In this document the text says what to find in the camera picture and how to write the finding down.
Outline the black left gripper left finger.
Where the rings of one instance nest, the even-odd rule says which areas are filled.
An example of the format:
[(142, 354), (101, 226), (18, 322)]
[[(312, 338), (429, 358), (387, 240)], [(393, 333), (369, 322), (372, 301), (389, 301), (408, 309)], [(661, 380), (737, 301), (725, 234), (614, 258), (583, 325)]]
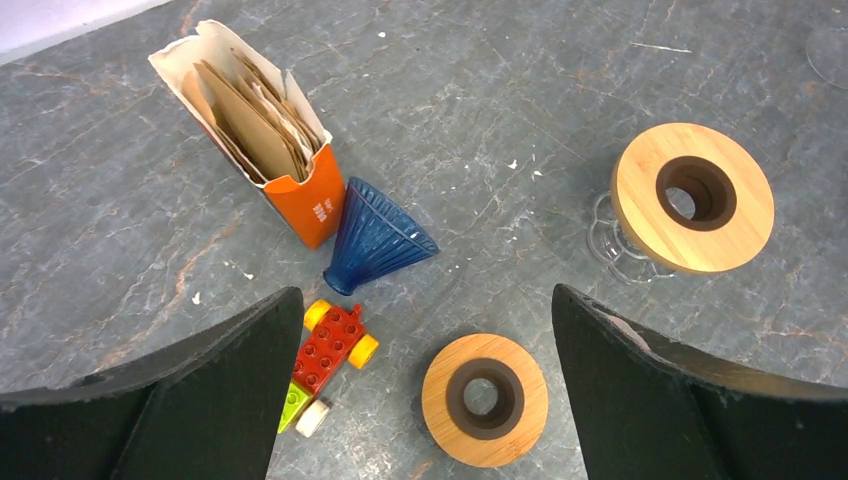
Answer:
[(299, 349), (283, 288), (229, 319), (61, 388), (1, 397), (5, 479), (262, 479)]

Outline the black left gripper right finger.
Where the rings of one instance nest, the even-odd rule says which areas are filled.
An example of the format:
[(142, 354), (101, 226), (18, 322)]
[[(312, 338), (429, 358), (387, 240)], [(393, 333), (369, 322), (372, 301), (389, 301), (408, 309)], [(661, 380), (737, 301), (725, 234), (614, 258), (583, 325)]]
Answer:
[(673, 340), (575, 288), (552, 325), (592, 479), (843, 479), (847, 392)]

